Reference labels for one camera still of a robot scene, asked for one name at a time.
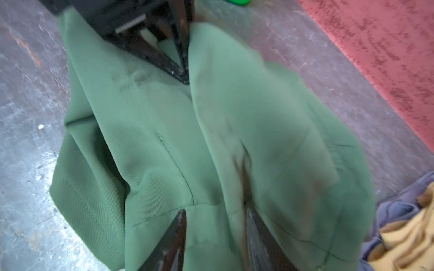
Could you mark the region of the dark green skirt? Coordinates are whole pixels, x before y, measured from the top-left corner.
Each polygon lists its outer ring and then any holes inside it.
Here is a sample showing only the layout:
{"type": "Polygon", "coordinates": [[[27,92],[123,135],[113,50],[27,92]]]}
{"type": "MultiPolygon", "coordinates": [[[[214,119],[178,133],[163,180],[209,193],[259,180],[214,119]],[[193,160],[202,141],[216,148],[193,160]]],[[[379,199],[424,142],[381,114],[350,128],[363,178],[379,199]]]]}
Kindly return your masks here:
{"type": "Polygon", "coordinates": [[[70,74],[50,195],[95,257],[137,270],[180,210],[186,271],[243,271],[255,208],[302,271],[354,271],[375,212],[362,146],[303,79],[191,25],[189,85],[58,17],[70,74]]]}

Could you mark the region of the yellow skirt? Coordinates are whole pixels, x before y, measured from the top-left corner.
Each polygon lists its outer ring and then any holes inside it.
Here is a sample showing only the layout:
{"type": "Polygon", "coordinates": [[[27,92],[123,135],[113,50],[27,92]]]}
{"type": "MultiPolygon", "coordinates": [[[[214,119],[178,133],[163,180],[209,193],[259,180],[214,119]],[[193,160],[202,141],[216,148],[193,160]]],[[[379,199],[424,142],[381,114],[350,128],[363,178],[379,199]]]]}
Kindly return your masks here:
{"type": "Polygon", "coordinates": [[[380,228],[382,243],[368,254],[375,271],[432,271],[434,269],[434,185],[417,198],[422,206],[414,217],[380,228]]]}

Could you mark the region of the lavender skirt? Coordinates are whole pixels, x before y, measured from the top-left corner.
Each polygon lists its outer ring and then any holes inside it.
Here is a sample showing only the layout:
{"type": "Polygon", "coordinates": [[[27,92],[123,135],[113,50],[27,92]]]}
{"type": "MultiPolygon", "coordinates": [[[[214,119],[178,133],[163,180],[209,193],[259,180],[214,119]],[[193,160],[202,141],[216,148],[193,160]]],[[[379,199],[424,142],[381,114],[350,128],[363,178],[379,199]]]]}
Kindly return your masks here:
{"type": "Polygon", "coordinates": [[[396,196],[377,205],[376,216],[368,237],[362,244],[359,257],[359,271],[371,271],[373,268],[367,258],[370,251],[382,242],[379,230],[390,222],[409,220],[417,215],[422,206],[417,202],[428,186],[434,182],[434,173],[430,171],[404,188],[396,196]]]}

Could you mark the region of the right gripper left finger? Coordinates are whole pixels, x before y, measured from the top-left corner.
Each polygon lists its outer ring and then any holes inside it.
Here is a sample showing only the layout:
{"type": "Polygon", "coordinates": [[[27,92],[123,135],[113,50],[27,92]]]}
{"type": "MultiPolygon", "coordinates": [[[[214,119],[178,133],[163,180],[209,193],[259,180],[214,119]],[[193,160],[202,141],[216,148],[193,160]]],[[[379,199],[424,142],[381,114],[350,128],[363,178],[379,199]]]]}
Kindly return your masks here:
{"type": "Polygon", "coordinates": [[[180,210],[139,271],[182,271],[187,230],[186,210],[180,210]]]}

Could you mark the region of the green plastic basket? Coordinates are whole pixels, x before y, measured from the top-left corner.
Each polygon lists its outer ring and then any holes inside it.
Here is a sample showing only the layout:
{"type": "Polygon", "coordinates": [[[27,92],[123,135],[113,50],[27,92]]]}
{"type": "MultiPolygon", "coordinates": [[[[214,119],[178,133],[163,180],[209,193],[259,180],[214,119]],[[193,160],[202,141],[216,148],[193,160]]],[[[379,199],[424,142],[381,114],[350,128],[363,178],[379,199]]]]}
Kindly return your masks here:
{"type": "Polygon", "coordinates": [[[226,0],[226,1],[234,5],[244,6],[251,3],[252,0],[226,0]]]}

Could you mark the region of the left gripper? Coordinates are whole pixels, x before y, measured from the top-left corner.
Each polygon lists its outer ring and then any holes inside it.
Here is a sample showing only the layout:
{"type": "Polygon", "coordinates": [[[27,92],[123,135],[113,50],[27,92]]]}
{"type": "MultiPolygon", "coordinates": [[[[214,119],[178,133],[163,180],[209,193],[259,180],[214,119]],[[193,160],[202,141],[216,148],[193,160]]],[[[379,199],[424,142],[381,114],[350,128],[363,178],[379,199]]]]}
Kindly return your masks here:
{"type": "Polygon", "coordinates": [[[139,31],[126,31],[144,23],[145,27],[153,30],[158,37],[163,37],[165,32],[153,26],[159,17],[156,9],[164,3],[163,1],[41,1],[40,3],[54,16],[59,16],[69,7],[74,8],[100,36],[105,36],[107,42],[149,62],[184,85],[189,84],[189,27],[195,14],[194,1],[167,1],[170,30],[180,64],[175,63],[166,53],[154,48],[139,31]]]}

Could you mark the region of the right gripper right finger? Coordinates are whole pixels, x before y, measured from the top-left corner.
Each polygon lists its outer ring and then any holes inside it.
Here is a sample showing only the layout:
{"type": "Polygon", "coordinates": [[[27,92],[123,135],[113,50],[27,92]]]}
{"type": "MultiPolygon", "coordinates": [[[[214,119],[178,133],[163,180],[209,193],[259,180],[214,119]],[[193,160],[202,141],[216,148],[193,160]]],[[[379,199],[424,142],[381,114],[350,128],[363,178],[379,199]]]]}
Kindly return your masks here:
{"type": "Polygon", "coordinates": [[[251,271],[297,271],[255,209],[246,212],[246,242],[251,271]]]}

